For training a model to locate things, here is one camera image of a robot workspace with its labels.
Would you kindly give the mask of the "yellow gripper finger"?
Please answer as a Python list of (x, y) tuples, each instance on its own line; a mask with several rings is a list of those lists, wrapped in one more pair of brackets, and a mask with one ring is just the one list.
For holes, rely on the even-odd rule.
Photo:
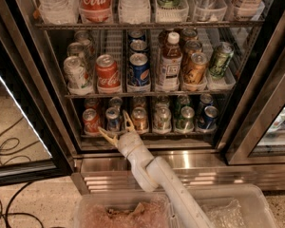
[(112, 137), (109, 136), (108, 132), (106, 130), (104, 130), (101, 127), (98, 127), (99, 132), (101, 133), (101, 135), (109, 142), (111, 143), (113, 146), (117, 147), (118, 146), (118, 137), (116, 135), (113, 135)]
[(124, 118), (124, 124), (125, 124), (125, 130), (127, 132), (132, 132), (135, 130), (135, 126), (129, 117), (128, 113), (124, 110), (123, 111), (123, 118)]

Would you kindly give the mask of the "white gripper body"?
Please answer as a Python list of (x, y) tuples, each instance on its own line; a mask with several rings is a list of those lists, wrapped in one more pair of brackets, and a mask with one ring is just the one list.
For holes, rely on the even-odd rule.
[(152, 180), (146, 167), (154, 160), (154, 156), (145, 147), (140, 135), (133, 131), (123, 134), (118, 142), (118, 150), (131, 164), (131, 172), (145, 192), (153, 192), (159, 185)]

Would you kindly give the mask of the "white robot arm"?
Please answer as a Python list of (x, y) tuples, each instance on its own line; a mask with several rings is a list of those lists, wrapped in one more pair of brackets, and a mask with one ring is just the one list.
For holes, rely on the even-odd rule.
[(153, 192), (161, 186), (186, 228), (215, 228), (167, 161), (154, 157), (147, 149), (126, 111), (123, 111), (123, 117), (126, 132), (120, 137), (101, 127), (99, 132), (128, 159), (132, 175), (141, 189)]

